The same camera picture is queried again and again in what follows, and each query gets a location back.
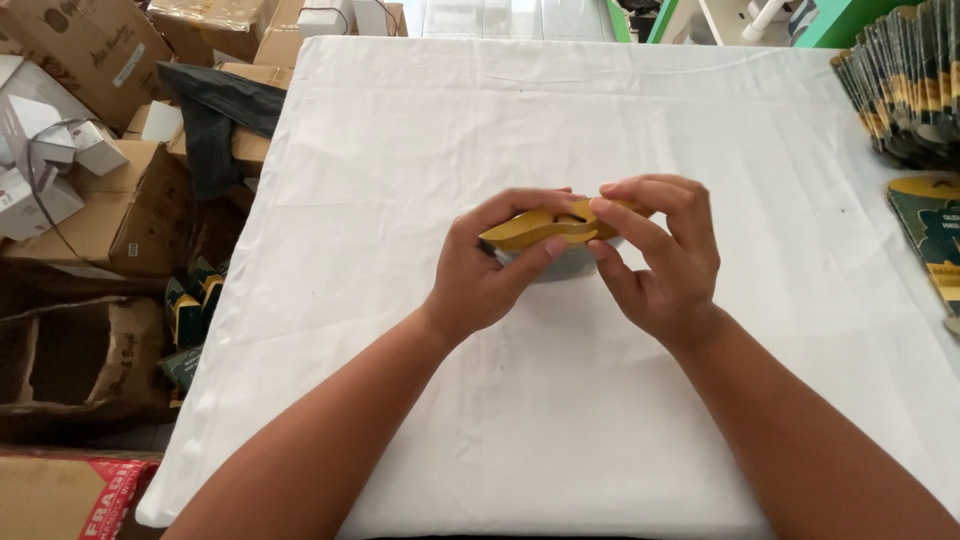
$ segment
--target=forearm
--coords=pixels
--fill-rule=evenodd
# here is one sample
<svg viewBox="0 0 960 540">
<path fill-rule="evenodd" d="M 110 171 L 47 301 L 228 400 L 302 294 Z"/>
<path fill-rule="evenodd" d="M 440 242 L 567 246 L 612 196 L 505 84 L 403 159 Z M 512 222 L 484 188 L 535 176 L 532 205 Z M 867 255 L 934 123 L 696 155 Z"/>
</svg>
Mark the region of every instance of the forearm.
<svg viewBox="0 0 960 540">
<path fill-rule="evenodd" d="M 919 482 L 726 313 L 674 354 L 782 540 L 960 538 Z"/>
<path fill-rule="evenodd" d="M 164 540 L 332 538 L 455 345 L 415 311 L 231 456 Z"/>
</svg>

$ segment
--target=right hand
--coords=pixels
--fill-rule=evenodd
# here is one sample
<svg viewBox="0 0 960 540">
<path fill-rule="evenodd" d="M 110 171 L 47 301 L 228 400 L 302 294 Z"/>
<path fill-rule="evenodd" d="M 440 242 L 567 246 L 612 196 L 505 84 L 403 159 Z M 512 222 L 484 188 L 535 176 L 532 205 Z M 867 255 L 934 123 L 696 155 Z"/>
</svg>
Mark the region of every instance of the right hand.
<svg viewBox="0 0 960 540">
<path fill-rule="evenodd" d="M 599 197 L 590 200 L 593 213 L 634 244 L 651 268 L 633 271 L 607 242 L 587 243 L 624 315 L 674 354 L 708 340 L 722 311 L 713 303 L 720 255 L 707 189 L 686 178 L 656 174 L 603 184 L 600 194 L 663 212 L 670 230 L 626 207 Z"/>
</svg>

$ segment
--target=table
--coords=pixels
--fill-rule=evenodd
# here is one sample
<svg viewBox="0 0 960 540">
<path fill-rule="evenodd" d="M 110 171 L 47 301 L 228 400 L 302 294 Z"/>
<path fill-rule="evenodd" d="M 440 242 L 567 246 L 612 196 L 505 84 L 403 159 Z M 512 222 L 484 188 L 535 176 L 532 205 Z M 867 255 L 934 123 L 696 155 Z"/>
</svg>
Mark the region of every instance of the table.
<svg viewBox="0 0 960 540">
<path fill-rule="evenodd" d="M 425 297 L 454 216 L 509 185 L 711 190 L 716 302 L 960 511 L 960 350 L 830 51 L 317 37 L 197 377 L 137 509 L 213 471 Z M 642 257 L 620 248 L 635 267 Z M 763 538 L 681 370 L 598 277 L 539 284 L 444 363 L 341 531 Z"/>
</svg>

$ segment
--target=fingernail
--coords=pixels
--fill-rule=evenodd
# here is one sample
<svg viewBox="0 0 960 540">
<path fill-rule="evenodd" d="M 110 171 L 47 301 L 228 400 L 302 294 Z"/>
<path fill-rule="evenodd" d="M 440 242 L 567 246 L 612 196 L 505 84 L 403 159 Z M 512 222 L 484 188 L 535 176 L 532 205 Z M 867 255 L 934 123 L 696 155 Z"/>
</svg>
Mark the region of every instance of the fingernail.
<svg viewBox="0 0 960 540">
<path fill-rule="evenodd" d="M 554 236 L 548 238 L 546 241 L 546 253 L 550 258 L 559 257 L 564 251 L 566 251 L 566 240 L 559 236 Z"/>
<path fill-rule="evenodd" d="M 608 201 L 607 199 L 604 199 L 603 197 L 593 197 L 592 199 L 590 199 L 590 209 L 593 210 L 594 212 L 598 210 L 599 211 L 607 210 L 610 208 L 611 204 L 612 203 L 610 201 Z"/>
<path fill-rule="evenodd" d="M 594 260 L 603 260 L 603 246 L 600 245 L 600 240 L 587 242 L 587 249 L 590 251 Z"/>
</svg>

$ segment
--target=yellow cardboard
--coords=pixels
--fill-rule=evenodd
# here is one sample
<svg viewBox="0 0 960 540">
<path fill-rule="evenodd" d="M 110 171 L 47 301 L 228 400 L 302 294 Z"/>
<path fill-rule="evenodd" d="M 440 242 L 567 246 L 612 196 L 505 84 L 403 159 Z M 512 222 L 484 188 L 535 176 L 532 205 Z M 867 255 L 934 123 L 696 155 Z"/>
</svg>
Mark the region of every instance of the yellow cardboard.
<svg viewBox="0 0 960 540">
<path fill-rule="evenodd" d="M 590 211 L 590 199 L 573 202 L 573 213 L 557 215 L 549 210 L 529 210 L 521 215 L 480 234 L 480 239 L 494 248 L 513 251 L 528 248 L 555 234 L 567 243 L 577 244 L 587 240 L 608 240 L 619 236 L 610 225 L 600 221 Z M 637 203 L 612 201 L 634 212 L 650 217 L 653 211 Z"/>
</svg>

